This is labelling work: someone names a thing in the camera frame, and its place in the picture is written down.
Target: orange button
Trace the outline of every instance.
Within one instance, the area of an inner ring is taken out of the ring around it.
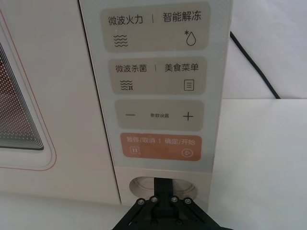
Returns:
[[[122,133],[120,140],[126,157],[181,161],[201,158],[199,136]]]

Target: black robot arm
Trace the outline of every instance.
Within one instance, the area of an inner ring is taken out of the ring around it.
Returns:
[[[173,180],[155,178],[154,196],[138,199],[113,230],[231,230],[220,227],[189,197],[173,194]]]

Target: black cable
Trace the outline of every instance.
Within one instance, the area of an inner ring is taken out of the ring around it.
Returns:
[[[253,66],[253,68],[257,71],[257,73],[261,76],[262,80],[264,81],[264,83],[267,85],[267,87],[269,88],[269,90],[272,92],[272,94],[275,96],[276,99],[280,99],[280,96],[278,95],[278,93],[275,91],[275,89],[273,88],[273,86],[271,85],[271,83],[269,82],[269,80],[267,79],[267,77],[264,75],[264,73],[261,71],[261,69],[258,67],[258,65],[254,62],[254,60],[250,57],[250,55],[248,55],[248,53],[246,52],[246,50],[243,48],[243,46],[240,44],[240,42],[238,41],[238,39],[236,38],[236,36],[230,32],[230,38],[234,41],[235,45],[239,48],[239,50],[241,51],[241,53],[245,56],[245,58],[250,62],[250,64]]]

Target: microwave oven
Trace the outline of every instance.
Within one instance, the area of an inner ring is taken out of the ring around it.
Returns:
[[[231,0],[1,0],[0,191],[208,205]]]

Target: wave icon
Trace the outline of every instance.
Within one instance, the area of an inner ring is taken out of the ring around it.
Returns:
[[[133,90],[133,82],[131,80],[120,80],[120,89],[123,91]]]
[[[127,35],[114,35],[113,36],[114,40],[114,46],[115,47],[127,47],[128,46],[128,39]]]

